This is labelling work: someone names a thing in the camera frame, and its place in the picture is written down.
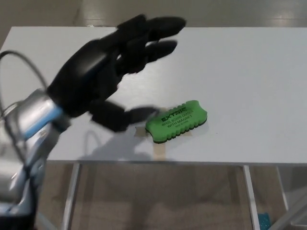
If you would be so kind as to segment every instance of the white table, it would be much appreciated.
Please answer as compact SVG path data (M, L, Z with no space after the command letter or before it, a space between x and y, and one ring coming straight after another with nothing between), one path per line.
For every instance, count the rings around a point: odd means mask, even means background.
M51 82L82 45L114 30L13 27L2 50L25 53ZM142 104L170 108L198 100L208 111L205 125L191 131L191 136L167 142L161 159L151 137L135 135L136 127L114 135L83 115L62 135L49 160L242 165L257 229L247 165L307 164L307 29L185 28L176 39L178 46L172 55L127 76L110 99L127 108ZM3 60L0 74L6 105L40 87L30 69L15 57ZM76 164L72 194L78 167ZM281 226L289 222L291 211Z

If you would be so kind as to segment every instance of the metal table leg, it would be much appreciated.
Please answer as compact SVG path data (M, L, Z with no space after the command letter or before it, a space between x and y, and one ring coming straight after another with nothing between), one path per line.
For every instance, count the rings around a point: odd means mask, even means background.
M78 187L79 183L79 176L80 176L80 168L81 165L76 163L73 165L73 170L71 173L71 182L69 185L69 190L67 194L65 210L64 210L64 217L61 230L69 230L71 228L71 220L72 220L72 212L76 198L76 188Z
M245 177L246 188L248 191L248 199L249 199L249 210L251 215L251 221L253 224L253 230L260 230L256 201L254 196L253 184L251 182L249 167L247 165L243 166L243 172Z
M293 205L282 217L280 217L269 229L282 230L287 227L290 222L300 217L307 210L307 195Z

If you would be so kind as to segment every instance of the robotic arm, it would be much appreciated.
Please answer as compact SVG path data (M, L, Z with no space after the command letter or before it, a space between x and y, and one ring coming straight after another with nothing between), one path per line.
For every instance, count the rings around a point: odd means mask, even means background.
M114 33L85 44L46 91L36 90L4 111L0 120L1 230L34 228L45 164L70 119L89 113L94 122L122 132L158 112L153 107L125 111L106 100L124 75L138 73L147 63L171 54L177 42L160 39L178 34L185 24L178 17L132 18Z

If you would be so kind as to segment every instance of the tan tape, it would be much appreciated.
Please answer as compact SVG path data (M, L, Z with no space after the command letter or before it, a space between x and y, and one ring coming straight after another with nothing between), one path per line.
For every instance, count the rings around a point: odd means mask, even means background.
M167 108L161 108L161 111L167 111ZM139 138L146 138L147 136L150 136L149 133L146 132L145 127L135 127L135 137L139 137ZM183 137L191 137L192 133L186 132L184 134L181 134L181 136ZM165 161L166 160L166 143L163 144L156 144L153 143L153 158L156 161Z

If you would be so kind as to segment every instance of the gray floor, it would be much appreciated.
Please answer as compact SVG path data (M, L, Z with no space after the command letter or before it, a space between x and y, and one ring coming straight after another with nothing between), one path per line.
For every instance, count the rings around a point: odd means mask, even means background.
M306 10L305 0L0 0L0 44L11 26L114 26L139 13L183 16L188 26L306 27ZM40 211L58 227L71 169L47 169ZM284 213L276 171L251 171L258 209L275 221ZM85 165L72 229L249 230L243 172L226 166Z

